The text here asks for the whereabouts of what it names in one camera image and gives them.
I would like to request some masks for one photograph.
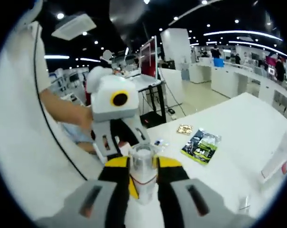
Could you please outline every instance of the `yellow circle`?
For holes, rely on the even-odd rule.
[[[116,91],[115,93],[113,93],[112,95],[111,95],[111,105],[113,105],[113,106],[115,106],[115,107],[121,107],[121,106],[123,106],[123,105],[115,105],[114,104],[114,98],[117,96],[117,95],[120,95],[120,94],[125,94],[126,95],[126,97],[127,97],[127,99],[129,98],[129,93],[126,91],[126,90],[118,90],[118,91]]]

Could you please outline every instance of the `small blue object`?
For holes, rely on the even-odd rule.
[[[214,58],[214,66],[215,67],[223,67],[223,59],[222,58]]]

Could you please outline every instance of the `black ceiling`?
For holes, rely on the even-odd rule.
[[[130,1],[143,0],[114,0],[121,2],[122,12],[132,12],[133,4],[128,4]],[[192,30],[190,34],[196,39],[191,39],[191,43],[199,40],[199,43],[205,45],[208,39],[211,41],[220,41],[223,37],[223,43],[229,40],[236,40],[236,35],[226,34],[218,36],[204,37],[207,32],[223,31],[223,30],[253,30],[269,33],[279,36],[279,30],[275,28],[275,24],[267,25],[268,18],[265,9],[259,2],[254,4],[256,0],[222,0],[213,4],[205,5],[202,8],[192,12],[191,14],[181,18],[174,23],[170,28],[185,28]],[[128,46],[135,52],[145,43],[148,38],[153,35],[159,35],[159,28],[163,30],[169,27],[169,23],[173,21],[175,16],[180,16],[191,8],[201,4],[200,0],[150,0],[148,5],[144,5],[144,11],[137,21],[129,24]],[[98,63],[76,61],[77,57],[86,57],[99,59],[103,51],[101,47],[109,49],[113,53],[118,53],[126,48],[126,44],[122,41],[118,32],[120,29],[110,21],[109,16],[110,1],[92,1],[92,0],[48,0],[44,3],[43,9],[38,16],[38,21],[43,27],[42,39],[45,44],[46,54],[69,55],[69,60],[49,60],[47,61],[48,68],[52,71],[59,67],[68,68],[89,64],[91,67]],[[87,36],[78,36],[71,41],[65,41],[51,36],[55,30],[55,25],[58,23],[56,18],[57,13],[62,12],[65,15],[72,15],[78,12],[87,13],[97,25],[97,28],[88,32]],[[130,20],[131,13],[124,13],[122,17]],[[287,50],[283,42],[269,39],[261,36],[251,36],[254,40],[259,39],[258,43],[275,48],[287,54]]]

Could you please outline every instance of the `tiled floor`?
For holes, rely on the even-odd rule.
[[[204,109],[218,105],[229,98],[213,91],[211,89],[211,82],[194,84],[189,81],[183,81],[183,88],[185,93],[185,101],[181,104],[182,109],[186,115],[194,114]],[[247,92],[258,97],[259,85],[256,83],[249,83]],[[285,107],[274,102],[273,107],[287,118],[287,110]],[[174,106],[173,110],[176,112],[176,118],[184,117],[184,114],[179,106]],[[171,121],[172,117],[167,113],[167,121]]]

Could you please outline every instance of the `snack package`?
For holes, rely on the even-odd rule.
[[[206,165],[213,157],[220,141],[220,136],[207,133],[200,128],[182,148],[181,153],[200,164]]]

